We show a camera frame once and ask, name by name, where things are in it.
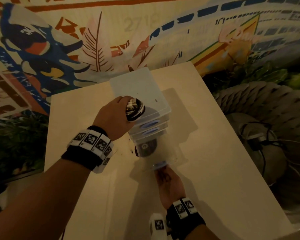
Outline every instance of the white table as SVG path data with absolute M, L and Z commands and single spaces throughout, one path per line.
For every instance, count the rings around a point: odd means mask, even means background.
M 185 162 L 172 167 L 208 227 L 221 239 L 274 239 L 293 232 L 278 202 L 192 63 L 152 71 L 172 108 L 168 131 Z M 45 170 L 114 98 L 109 82 L 52 96 Z M 91 173 L 64 240 L 149 239 L 165 214 L 153 172 L 136 173 L 125 134 L 102 174 Z

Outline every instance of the blue oval handle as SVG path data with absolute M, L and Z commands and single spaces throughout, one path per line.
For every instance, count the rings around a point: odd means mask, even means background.
M 149 129 L 149 130 L 143 132 L 142 135 L 149 135 L 149 134 L 151 134 L 153 132 L 156 132 L 157 130 L 159 130 L 159 127 Z
M 145 123 L 145 124 L 141 125 L 140 128 L 145 129 L 145 128 L 151 127 L 155 124 L 158 124 L 159 122 L 160 122 L 160 120 L 153 120 L 153 121 L 150 121 L 148 123 Z

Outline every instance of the woven chair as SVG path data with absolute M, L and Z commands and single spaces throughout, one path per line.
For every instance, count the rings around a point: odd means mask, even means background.
M 278 139 L 300 142 L 300 91 L 272 82 L 253 81 L 220 91 L 215 99 L 225 115 L 245 113 L 269 123 Z M 286 157 L 300 164 L 300 143 L 282 141 Z M 300 166 L 293 167 L 300 173 Z M 300 176 L 287 167 L 284 175 L 270 187 L 281 207 L 300 209 Z

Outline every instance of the painted leaf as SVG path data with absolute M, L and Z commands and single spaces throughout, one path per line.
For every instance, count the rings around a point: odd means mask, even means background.
M 78 60 L 90 65 L 96 72 L 109 72 L 114 70 L 111 55 L 107 24 L 101 9 L 92 17 L 82 36 L 83 46 Z

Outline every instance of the foliage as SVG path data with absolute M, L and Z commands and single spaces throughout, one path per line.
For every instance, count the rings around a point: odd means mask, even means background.
M 300 62 L 284 69 L 275 67 L 271 61 L 254 68 L 248 61 L 244 65 L 234 64 L 232 71 L 223 70 L 211 73 L 202 79 L 213 95 L 228 87 L 252 81 L 273 82 L 300 89 Z
M 48 133 L 48 117 L 29 110 L 0 120 L 0 181 L 41 169 Z

